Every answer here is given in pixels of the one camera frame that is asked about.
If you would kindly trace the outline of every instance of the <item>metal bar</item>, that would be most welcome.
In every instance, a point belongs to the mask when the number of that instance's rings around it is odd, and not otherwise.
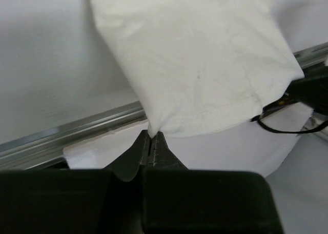
[[[70,144],[145,119],[139,102],[0,145],[0,169],[27,169],[60,158]]]

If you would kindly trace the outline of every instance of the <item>white surface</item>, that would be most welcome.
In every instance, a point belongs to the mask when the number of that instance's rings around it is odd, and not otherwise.
[[[285,234],[328,233],[328,143],[303,135],[271,185]]]
[[[262,113],[303,73],[270,0],[91,0],[149,133],[218,132]]]
[[[281,130],[300,130],[311,109],[296,104],[265,122]],[[71,168],[103,168],[125,152],[147,123],[111,132],[64,149]],[[264,176],[276,170],[299,136],[273,134],[257,123],[245,122],[228,130],[191,138],[170,138],[168,147],[189,169],[247,170]]]
[[[136,100],[89,0],[0,0],[0,144]]]
[[[274,0],[273,15],[293,52],[328,42],[328,0]]]

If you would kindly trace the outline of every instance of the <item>folded cloth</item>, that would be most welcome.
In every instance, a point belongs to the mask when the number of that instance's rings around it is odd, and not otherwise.
[[[188,137],[240,124],[303,77],[270,0],[91,0],[150,122]]]

